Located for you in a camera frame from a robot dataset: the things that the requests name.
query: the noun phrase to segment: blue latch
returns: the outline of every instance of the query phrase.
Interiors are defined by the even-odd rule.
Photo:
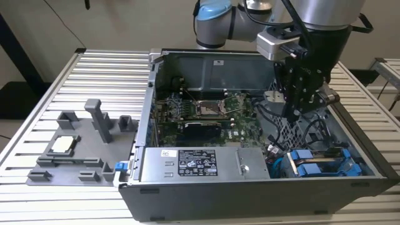
[[[128,171],[128,163],[116,163],[115,165],[115,171],[126,172]]]

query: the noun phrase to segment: black metal frame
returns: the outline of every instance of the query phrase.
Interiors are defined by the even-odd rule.
[[[31,62],[31,59],[15,37],[12,30],[0,14],[0,44],[20,71],[34,93],[42,97],[48,89],[46,82]]]

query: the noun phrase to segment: barcode sticker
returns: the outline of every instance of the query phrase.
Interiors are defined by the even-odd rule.
[[[176,150],[162,150],[162,157],[176,157],[178,151]]]

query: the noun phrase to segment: label sticker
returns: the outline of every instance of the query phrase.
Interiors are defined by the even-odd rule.
[[[180,150],[180,176],[218,176],[218,158],[215,150]]]
[[[176,157],[176,150],[162,150],[162,157]]]
[[[214,65],[215,66],[223,66],[224,65],[224,60],[215,60]]]
[[[276,154],[279,150],[280,150],[279,148],[274,148],[274,150],[272,150],[271,152],[272,152],[274,154]]]

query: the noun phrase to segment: white wall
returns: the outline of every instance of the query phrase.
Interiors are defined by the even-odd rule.
[[[83,0],[48,2],[91,49],[195,47],[192,8],[196,0],[91,0],[90,11]],[[363,12],[375,31],[352,34],[342,56],[347,67],[367,68],[375,57],[400,58],[399,8],[399,0],[367,0]],[[43,0],[0,0],[0,12],[39,73],[44,80],[52,81],[82,44]],[[255,44],[230,41],[226,49],[255,50]],[[3,58],[0,52],[2,67],[6,67],[0,85],[20,79],[11,62]]]

